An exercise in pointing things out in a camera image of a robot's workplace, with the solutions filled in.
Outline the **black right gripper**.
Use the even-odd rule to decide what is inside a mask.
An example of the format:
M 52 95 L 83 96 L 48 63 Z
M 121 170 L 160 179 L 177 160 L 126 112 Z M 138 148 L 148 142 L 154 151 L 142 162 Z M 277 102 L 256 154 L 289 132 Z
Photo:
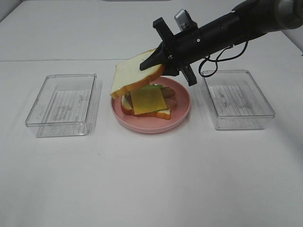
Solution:
M 163 18 L 153 22 L 153 28 L 160 35 L 162 42 L 156 50 L 140 64 L 140 70 L 165 64 L 164 75 L 184 75 L 189 86 L 197 83 L 190 64 L 201 59 L 202 35 L 199 27 L 173 34 Z

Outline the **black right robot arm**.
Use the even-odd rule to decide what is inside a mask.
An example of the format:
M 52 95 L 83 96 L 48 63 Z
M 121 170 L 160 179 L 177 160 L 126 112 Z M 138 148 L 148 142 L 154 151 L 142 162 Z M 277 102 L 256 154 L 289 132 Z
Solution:
M 296 29 L 303 24 L 301 0 L 246 0 L 232 11 L 202 27 L 182 9 L 175 15 L 180 28 L 173 34 L 163 18 L 153 22 L 162 38 L 157 49 L 140 64 L 140 70 L 164 64 L 165 76 L 183 73 L 189 86 L 197 83 L 190 65 L 233 45 L 247 43 L 269 32 Z

